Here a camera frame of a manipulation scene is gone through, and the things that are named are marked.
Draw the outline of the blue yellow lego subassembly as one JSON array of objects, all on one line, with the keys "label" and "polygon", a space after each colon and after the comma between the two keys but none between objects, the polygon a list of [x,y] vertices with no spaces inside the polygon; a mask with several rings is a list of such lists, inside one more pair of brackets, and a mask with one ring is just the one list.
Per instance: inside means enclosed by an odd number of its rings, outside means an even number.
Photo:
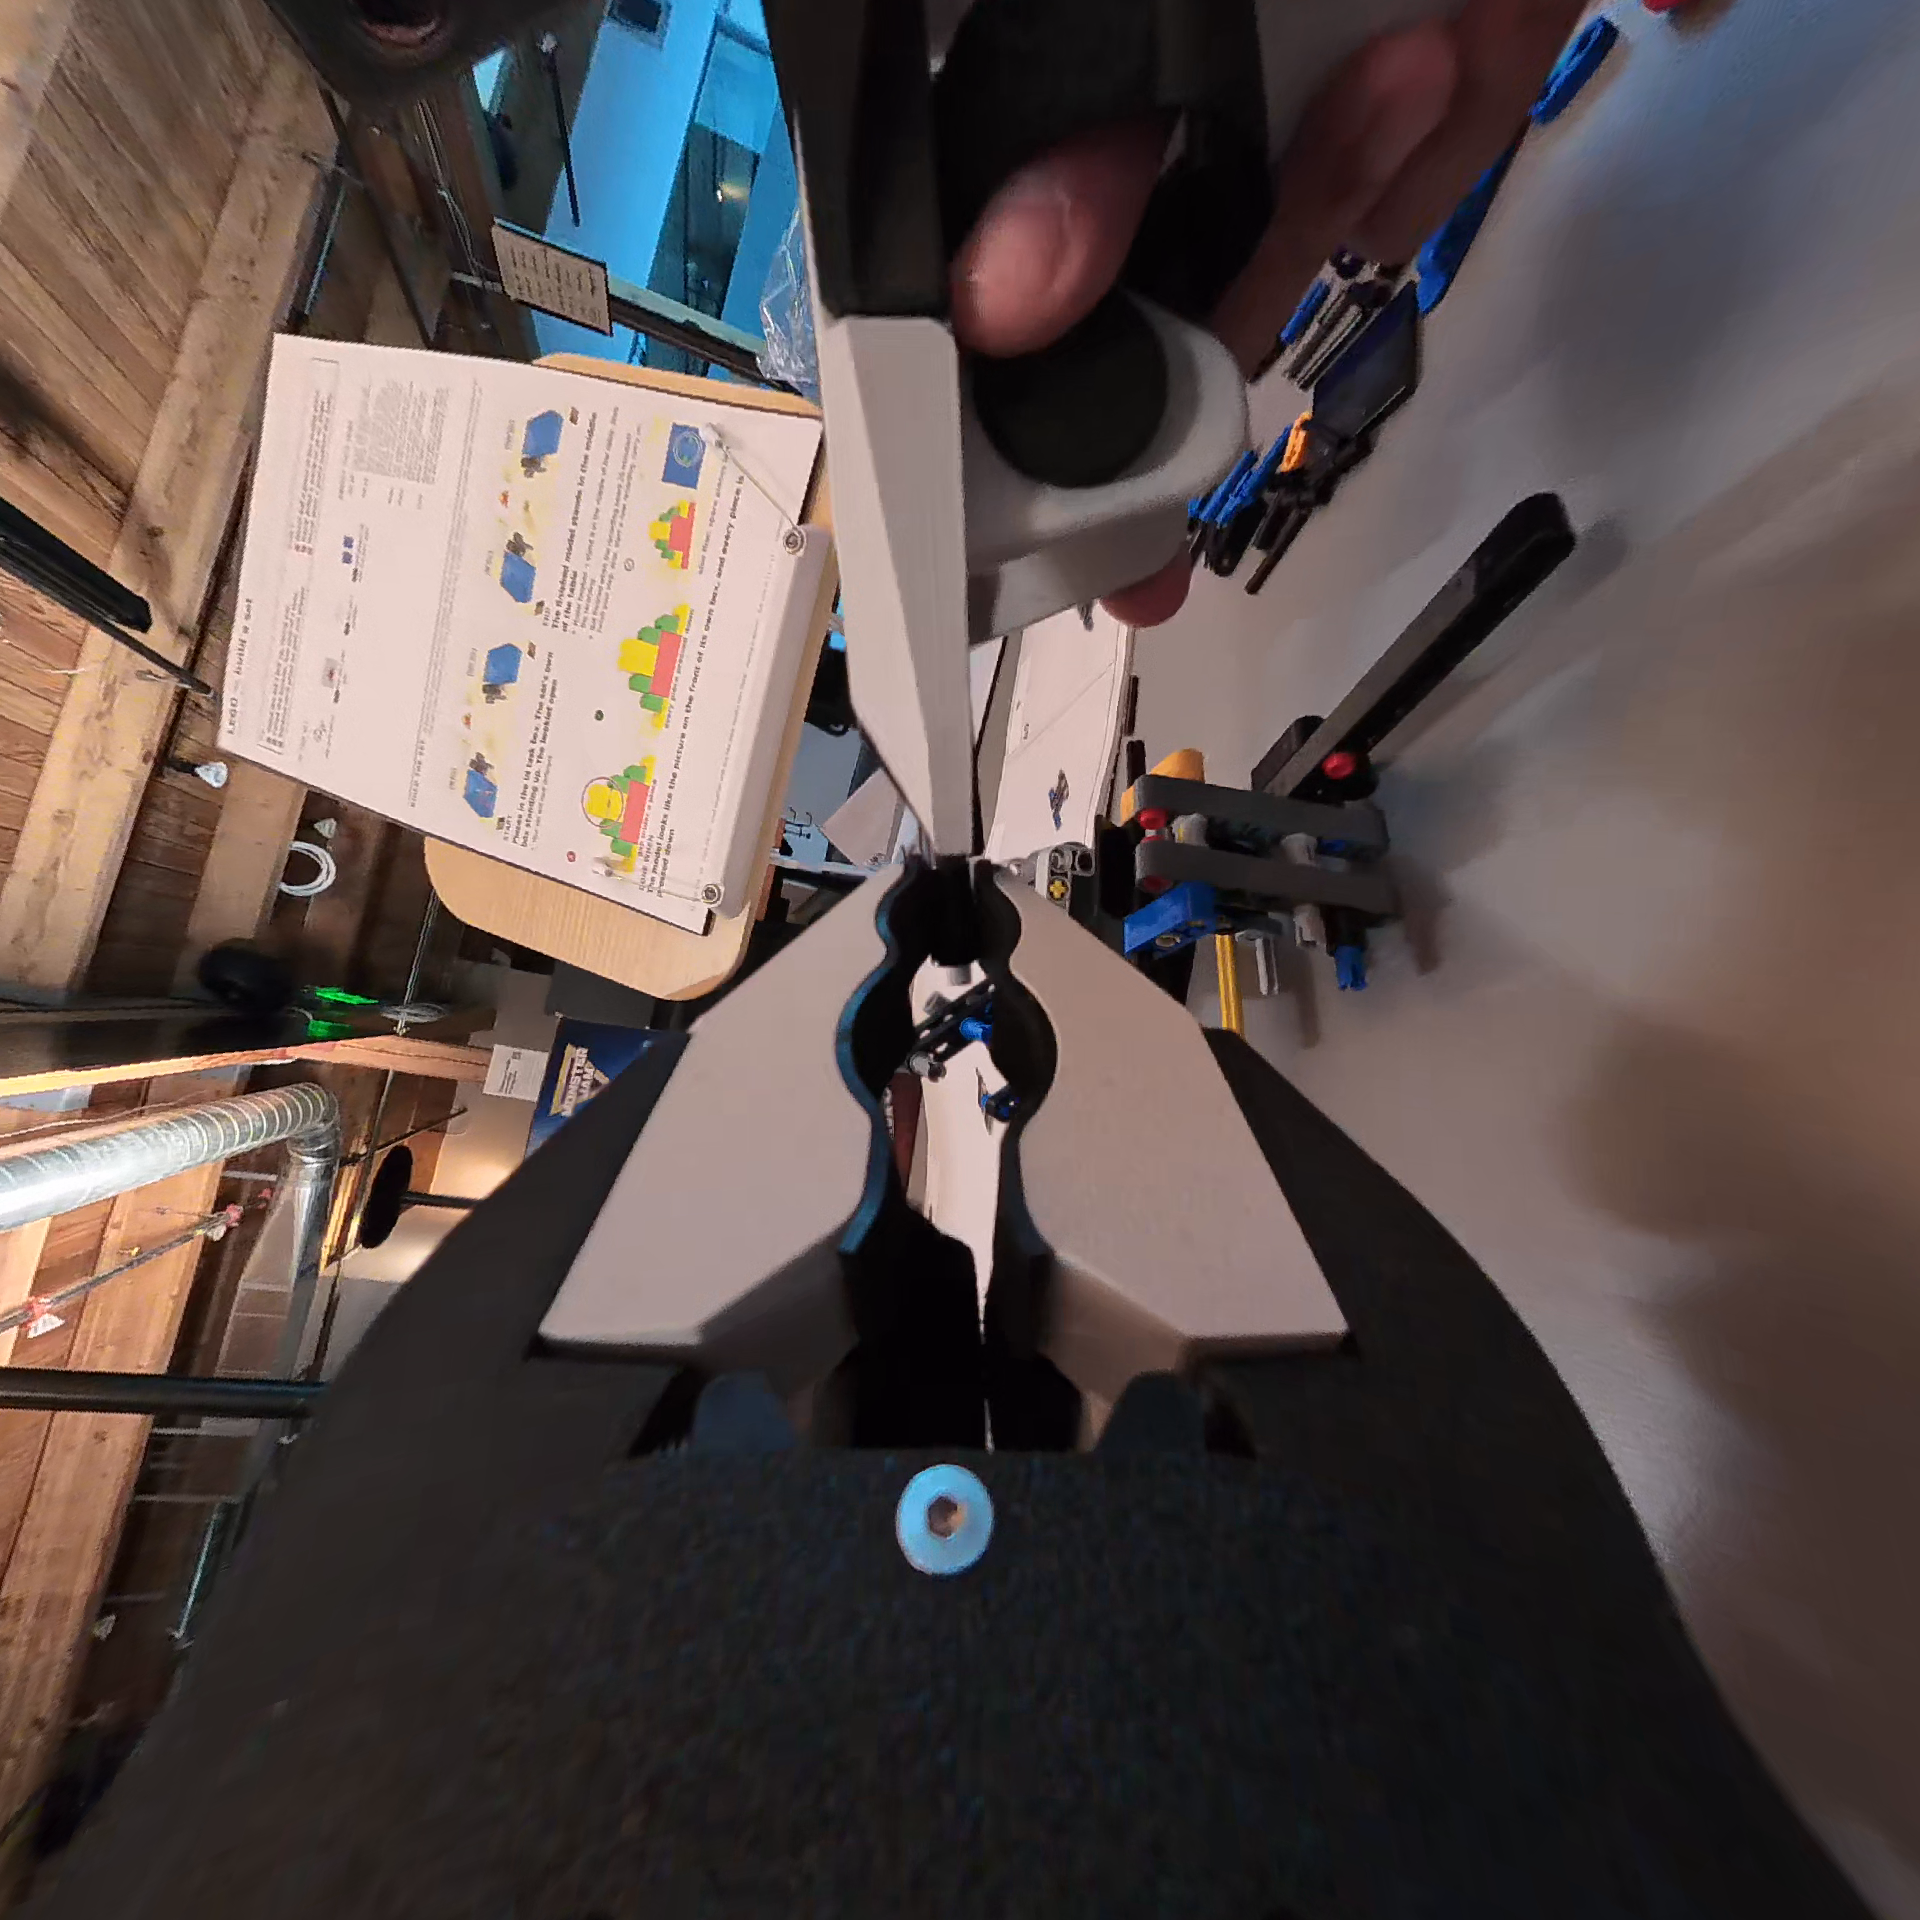
[{"label": "blue yellow lego subassembly", "polygon": [[1373,938],[1403,920],[1379,800],[1385,747],[1574,551],[1568,503],[1523,496],[1332,713],[1296,720],[1247,785],[1140,771],[1119,823],[1133,856],[1127,963],[1168,987],[1176,955],[1209,949],[1231,1031],[1241,952],[1286,944],[1320,955],[1336,993],[1365,993]]}]

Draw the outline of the pile of loose lego pieces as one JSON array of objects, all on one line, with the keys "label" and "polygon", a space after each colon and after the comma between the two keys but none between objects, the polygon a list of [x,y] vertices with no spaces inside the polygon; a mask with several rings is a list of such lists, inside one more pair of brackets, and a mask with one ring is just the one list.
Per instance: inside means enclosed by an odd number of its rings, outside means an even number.
[{"label": "pile of loose lego pieces", "polygon": [[1189,567],[1230,578],[1251,560],[1244,588],[1259,593],[1309,517],[1371,457],[1387,418],[1419,384],[1423,323],[1449,297],[1526,136],[1574,105],[1617,42],[1615,13],[1591,9],[1517,132],[1412,260],[1382,263],[1348,250],[1327,259],[1259,367],[1297,392],[1303,412],[1190,503]]}]

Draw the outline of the white lego instruction booklet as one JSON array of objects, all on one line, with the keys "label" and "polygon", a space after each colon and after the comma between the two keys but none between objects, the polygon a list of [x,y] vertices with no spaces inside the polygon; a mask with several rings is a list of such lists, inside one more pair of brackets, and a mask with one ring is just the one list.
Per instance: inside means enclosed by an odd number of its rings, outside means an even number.
[{"label": "white lego instruction booklet", "polygon": [[[1089,843],[1108,817],[1119,723],[1133,681],[1133,640],[1111,616],[1054,616],[1019,636],[1000,663],[983,724],[987,767],[980,796],[987,857],[1016,865],[1061,843]],[[966,1247],[975,1299],[992,1279],[998,1157],[1006,1123],[995,1106],[1004,1074],[987,1044],[957,1047],[934,1080],[921,1082],[919,1138],[907,1200]]]}]

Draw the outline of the large black grey lego chassis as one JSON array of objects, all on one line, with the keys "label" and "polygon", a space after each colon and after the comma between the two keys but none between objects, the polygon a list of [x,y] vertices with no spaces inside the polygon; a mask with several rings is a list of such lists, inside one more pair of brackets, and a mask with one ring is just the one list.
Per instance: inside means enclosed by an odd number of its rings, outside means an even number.
[{"label": "large black grey lego chassis", "polygon": [[[997,873],[1047,904],[1061,907],[1080,927],[1097,912],[1097,857],[1088,843],[1055,843],[1031,856],[997,865]],[[995,1026],[995,985],[980,967],[949,993],[927,993],[919,1010],[913,1035],[904,1055],[904,1069],[927,1084],[947,1080],[949,1063],[965,1047],[985,1047]]]}]

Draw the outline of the lego set box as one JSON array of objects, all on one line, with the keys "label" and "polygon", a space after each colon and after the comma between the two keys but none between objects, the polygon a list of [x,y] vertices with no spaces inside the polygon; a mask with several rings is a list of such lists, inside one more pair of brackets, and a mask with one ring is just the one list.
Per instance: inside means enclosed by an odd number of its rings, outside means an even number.
[{"label": "lego set box", "polygon": [[657,1052],[670,1037],[651,1026],[593,1021],[576,1016],[558,1018],[535,1089],[520,1159],[528,1161],[580,1108],[606,1092],[624,1069]]}]

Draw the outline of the small hanging sign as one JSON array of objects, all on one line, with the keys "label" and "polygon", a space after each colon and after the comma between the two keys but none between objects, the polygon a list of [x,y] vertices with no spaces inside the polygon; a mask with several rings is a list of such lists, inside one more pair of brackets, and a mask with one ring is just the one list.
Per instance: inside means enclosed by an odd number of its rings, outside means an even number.
[{"label": "small hanging sign", "polygon": [[491,223],[491,250],[501,290],[550,320],[613,336],[607,265],[553,245],[510,223]]}]

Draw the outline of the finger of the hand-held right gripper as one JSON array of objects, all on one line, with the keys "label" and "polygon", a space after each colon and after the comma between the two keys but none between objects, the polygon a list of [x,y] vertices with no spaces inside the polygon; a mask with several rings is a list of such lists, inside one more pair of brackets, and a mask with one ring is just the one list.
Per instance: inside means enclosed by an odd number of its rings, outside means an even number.
[{"label": "finger of the hand-held right gripper", "polygon": [[932,857],[975,851],[957,353],[927,317],[820,315],[851,700]]}]

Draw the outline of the silver ventilation duct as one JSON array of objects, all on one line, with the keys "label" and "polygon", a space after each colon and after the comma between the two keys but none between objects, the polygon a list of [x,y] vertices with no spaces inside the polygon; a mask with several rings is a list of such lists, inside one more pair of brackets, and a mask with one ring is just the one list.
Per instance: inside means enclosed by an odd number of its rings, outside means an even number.
[{"label": "silver ventilation duct", "polygon": [[317,1087],[272,1089],[88,1120],[54,1136],[7,1136],[1,1228],[28,1231],[272,1146],[283,1146],[288,1154],[276,1207],[295,1247],[272,1369],[293,1373],[316,1339],[329,1207],[342,1164],[342,1113],[333,1092]]}]

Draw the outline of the printed instruction sheet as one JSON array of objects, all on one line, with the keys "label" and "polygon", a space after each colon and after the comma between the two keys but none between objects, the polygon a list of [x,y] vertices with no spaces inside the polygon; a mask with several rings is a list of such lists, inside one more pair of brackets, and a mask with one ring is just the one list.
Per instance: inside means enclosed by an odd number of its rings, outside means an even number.
[{"label": "printed instruction sheet", "polygon": [[707,932],[751,907],[829,540],[814,412],[279,336],[225,754]]}]

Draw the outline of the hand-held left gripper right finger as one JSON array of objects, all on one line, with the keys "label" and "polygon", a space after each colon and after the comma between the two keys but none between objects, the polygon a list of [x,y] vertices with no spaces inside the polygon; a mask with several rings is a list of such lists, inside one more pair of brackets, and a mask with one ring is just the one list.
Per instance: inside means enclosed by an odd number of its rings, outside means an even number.
[{"label": "hand-held left gripper right finger", "polygon": [[1148,1376],[1336,1353],[1348,1319],[1205,1029],[987,863],[975,929],[1012,1099],[983,1301],[992,1447],[1080,1447]]}]

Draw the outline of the wooden board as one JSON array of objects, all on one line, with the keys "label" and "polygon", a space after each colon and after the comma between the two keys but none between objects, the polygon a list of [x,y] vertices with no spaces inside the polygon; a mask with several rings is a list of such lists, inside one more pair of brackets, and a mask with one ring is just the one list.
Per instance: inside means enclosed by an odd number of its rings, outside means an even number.
[{"label": "wooden board", "polygon": [[[717,403],[764,416],[820,421],[820,408],[815,403],[743,383],[628,369],[576,353],[550,353],[536,364],[653,396],[676,396],[700,405]],[[781,711],[780,749],[772,762],[753,843],[758,865],[751,873],[757,880],[751,904],[739,912],[716,917],[703,936],[695,936],[649,920],[628,906],[428,836],[422,841],[428,879],[439,900],[456,921],[480,929],[505,944],[544,954],[555,963],[567,963],[614,985],[664,1002],[693,1002],[732,980],[734,971],[745,963],[751,932],[764,921],[777,887],[775,860],[783,832],[787,785],[799,749],[809,688],[825,652],[828,616],[832,613],[838,585],[836,556],[832,554],[832,490],[825,445],[806,483],[799,520],[804,529],[819,532],[825,541],[825,565],[811,611],[806,613],[799,680]]]}]

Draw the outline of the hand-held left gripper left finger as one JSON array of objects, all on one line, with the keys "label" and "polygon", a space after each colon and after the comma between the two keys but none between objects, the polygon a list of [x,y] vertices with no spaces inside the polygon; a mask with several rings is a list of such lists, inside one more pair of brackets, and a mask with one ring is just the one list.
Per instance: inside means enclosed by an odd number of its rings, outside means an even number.
[{"label": "hand-held left gripper left finger", "polygon": [[904,863],[854,887],[685,1033],[606,1202],[544,1312],[563,1357],[832,1384],[854,1444],[931,1440],[931,1308],[910,1247],[856,996],[879,1033],[904,993],[889,912],[927,904]]}]

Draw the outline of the person's right hand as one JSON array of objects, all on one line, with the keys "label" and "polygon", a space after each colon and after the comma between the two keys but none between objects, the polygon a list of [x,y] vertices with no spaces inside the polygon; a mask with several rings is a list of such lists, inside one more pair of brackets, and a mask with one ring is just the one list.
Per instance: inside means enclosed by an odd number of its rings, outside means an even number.
[{"label": "person's right hand", "polygon": [[[1303,109],[1270,220],[1209,330],[1252,377],[1336,252],[1405,265],[1523,131],[1579,3],[1469,3],[1357,48]],[[960,345],[1052,345],[1116,283],[1152,200],[1168,122],[1093,128],[1031,161],[951,265]]]}]

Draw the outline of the clear plastic bag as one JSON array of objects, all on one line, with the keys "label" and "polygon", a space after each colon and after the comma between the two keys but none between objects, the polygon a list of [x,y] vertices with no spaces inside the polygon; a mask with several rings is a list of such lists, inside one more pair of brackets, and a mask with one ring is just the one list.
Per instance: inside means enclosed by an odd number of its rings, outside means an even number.
[{"label": "clear plastic bag", "polygon": [[760,379],[772,389],[819,403],[820,364],[799,211],[789,217],[758,289],[758,327],[757,369]]}]

